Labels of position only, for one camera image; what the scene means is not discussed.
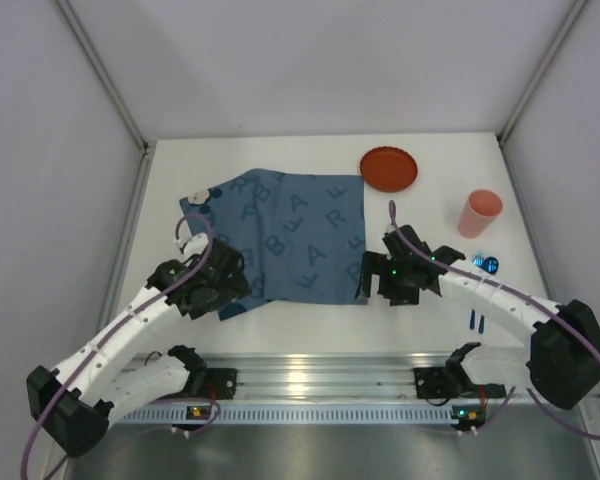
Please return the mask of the blue letter-print placemat cloth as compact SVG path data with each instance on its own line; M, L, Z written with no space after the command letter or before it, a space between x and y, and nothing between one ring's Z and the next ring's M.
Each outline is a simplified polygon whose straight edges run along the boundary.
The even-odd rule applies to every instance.
M252 169L179 205L204 216L244 258L251 293L223 307L220 319L273 301L364 304L356 295L366 250L361 177Z

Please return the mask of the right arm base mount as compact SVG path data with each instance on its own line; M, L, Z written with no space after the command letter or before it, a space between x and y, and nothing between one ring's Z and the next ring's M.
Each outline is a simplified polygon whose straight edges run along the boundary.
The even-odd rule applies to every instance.
M416 395L422 400L479 398L479 388L467 375L447 367L421 367L413 370Z

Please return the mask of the red round plate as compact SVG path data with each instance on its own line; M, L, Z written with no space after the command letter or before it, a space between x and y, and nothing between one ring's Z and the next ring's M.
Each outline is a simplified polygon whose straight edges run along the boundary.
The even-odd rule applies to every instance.
M393 146L376 147L359 162L360 175L371 188L397 193L409 188L418 177L418 165L411 154Z

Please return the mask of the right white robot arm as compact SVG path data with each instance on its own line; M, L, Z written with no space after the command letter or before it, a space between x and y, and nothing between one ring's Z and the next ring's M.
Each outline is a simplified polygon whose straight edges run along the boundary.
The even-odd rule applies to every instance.
M532 296L499 283L449 246L430 250L404 225L383 237L386 253L362 256L356 295L378 293L392 306L415 305L422 291L464 306L507 331L514 347L469 342L442 369L448 395L481 385L532 389L551 405L570 410L600 383L600 326L592 309Z

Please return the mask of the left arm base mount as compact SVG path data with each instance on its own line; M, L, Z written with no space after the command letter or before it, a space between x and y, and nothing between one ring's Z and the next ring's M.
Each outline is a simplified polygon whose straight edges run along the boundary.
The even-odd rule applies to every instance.
M237 369L209 368L193 396L216 401L232 400L237 389L237 376Z

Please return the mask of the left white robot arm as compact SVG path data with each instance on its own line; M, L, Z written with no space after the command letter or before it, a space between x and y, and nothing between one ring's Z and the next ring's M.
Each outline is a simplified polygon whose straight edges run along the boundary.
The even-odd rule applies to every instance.
M183 260L159 264L120 314L75 354L26 379L32 417L70 458L92 450L115 423L162 397L195 395L207 365L194 348L175 345L134 371L127 365L182 320L196 320L250 295L241 252L199 234Z

